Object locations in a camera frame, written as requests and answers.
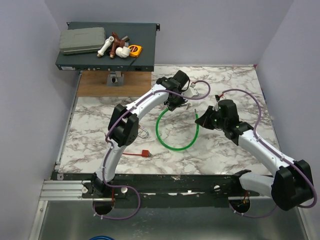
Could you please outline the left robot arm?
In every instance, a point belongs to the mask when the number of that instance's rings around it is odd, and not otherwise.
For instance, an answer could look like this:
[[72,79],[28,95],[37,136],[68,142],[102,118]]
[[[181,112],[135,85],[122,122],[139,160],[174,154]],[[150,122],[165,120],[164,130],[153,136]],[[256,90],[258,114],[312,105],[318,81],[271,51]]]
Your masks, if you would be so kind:
[[93,191],[101,198],[111,191],[109,182],[115,177],[115,170],[125,148],[138,136],[140,120],[152,109],[164,104],[170,111],[183,105],[183,87],[190,82],[186,73],[179,70],[173,77],[161,77],[155,85],[138,100],[114,107],[105,137],[107,152],[100,168],[94,173],[91,184]]

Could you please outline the brass padlock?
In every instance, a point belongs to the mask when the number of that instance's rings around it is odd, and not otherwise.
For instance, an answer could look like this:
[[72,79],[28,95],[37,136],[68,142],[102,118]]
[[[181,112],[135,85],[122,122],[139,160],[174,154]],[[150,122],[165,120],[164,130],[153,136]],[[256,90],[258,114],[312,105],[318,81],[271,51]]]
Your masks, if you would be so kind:
[[138,136],[142,139],[146,139],[149,137],[149,132],[142,126],[138,128]]

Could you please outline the red cable lock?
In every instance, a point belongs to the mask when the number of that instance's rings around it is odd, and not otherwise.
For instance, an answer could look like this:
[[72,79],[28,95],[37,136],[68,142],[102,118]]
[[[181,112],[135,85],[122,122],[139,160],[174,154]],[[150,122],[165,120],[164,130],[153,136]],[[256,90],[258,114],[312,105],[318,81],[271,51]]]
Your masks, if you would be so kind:
[[149,158],[152,156],[152,154],[150,153],[149,150],[143,149],[140,153],[128,153],[128,152],[124,152],[123,155],[127,155],[127,156],[140,156],[140,157],[144,157],[144,158]]

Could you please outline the green cable lock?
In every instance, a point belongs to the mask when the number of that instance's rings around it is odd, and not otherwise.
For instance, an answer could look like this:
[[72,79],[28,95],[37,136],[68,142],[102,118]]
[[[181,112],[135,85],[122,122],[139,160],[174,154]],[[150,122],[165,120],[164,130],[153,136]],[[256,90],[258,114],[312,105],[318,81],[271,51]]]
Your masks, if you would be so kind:
[[181,152],[191,148],[197,141],[200,127],[195,123],[191,123],[191,115],[189,113],[182,114],[187,117],[186,121],[174,124],[175,120],[180,118],[174,117],[169,119],[172,114],[165,109],[158,116],[155,123],[155,135],[161,145],[171,151]]

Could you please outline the white elbow fitting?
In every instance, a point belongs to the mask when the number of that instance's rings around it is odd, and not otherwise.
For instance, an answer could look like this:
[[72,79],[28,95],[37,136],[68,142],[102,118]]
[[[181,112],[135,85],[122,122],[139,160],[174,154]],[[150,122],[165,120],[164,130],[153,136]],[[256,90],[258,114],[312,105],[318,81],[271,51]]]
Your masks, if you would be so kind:
[[120,58],[127,58],[130,55],[131,49],[124,47],[117,47],[115,50],[115,54]]

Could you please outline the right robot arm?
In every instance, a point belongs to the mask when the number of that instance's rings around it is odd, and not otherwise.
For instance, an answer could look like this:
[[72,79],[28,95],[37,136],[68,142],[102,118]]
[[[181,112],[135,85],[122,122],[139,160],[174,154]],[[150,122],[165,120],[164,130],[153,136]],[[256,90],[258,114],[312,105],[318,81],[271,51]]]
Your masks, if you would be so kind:
[[264,141],[254,127],[239,119],[236,104],[230,99],[209,106],[195,123],[208,130],[221,130],[225,137],[252,154],[271,176],[249,170],[238,174],[230,183],[230,191],[241,196],[254,191],[273,199],[282,210],[288,211],[315,199],[311,167],[305,160],[296,161]]

